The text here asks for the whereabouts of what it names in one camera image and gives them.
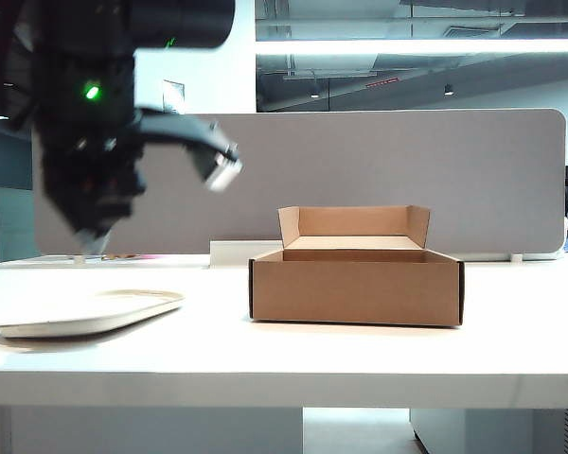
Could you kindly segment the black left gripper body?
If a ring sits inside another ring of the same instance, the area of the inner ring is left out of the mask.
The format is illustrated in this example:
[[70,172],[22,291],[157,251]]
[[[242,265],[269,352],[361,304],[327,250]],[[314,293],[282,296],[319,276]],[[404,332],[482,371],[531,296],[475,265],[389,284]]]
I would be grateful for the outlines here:
[[133,212],[146,184],[137,168],[143,142],[118,130],[41,125],[44,192],[76,233],[106,233]]

